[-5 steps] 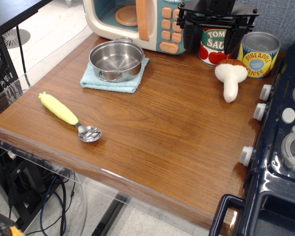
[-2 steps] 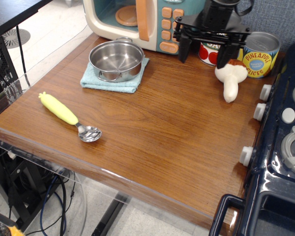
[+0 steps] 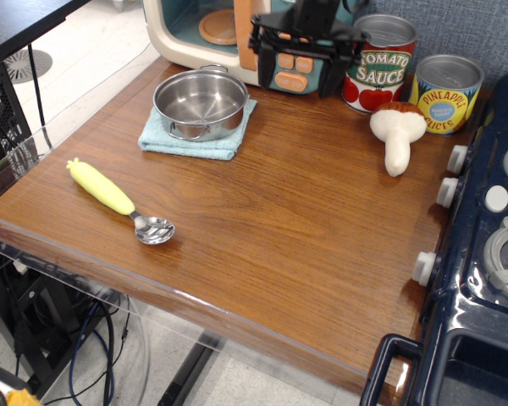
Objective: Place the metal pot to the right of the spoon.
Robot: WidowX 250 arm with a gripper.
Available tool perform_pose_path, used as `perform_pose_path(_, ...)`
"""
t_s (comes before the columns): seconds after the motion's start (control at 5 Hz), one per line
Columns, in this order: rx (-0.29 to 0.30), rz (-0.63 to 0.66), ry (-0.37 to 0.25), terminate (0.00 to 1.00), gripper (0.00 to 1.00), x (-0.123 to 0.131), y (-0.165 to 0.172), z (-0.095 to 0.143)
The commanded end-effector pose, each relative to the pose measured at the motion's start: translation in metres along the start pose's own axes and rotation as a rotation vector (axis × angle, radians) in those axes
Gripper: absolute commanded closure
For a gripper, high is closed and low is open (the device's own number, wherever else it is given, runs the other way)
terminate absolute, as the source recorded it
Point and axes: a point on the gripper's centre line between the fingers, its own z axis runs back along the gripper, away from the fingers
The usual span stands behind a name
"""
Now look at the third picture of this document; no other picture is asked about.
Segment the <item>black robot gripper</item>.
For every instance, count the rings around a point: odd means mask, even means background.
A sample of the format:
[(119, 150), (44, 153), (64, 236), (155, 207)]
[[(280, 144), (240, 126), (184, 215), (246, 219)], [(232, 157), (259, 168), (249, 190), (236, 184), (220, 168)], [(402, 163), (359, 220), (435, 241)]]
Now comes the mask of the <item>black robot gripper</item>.
[(255, 14), (248, 47), (258, 55), (258, 84), (268, 89), (279, 52), (323, 59), (319, 97), (331, 96), (351, 66), (361, 58), (368, 35), (337, 18), (353, 15), (368, 1), (296, 1), (285, 11)]

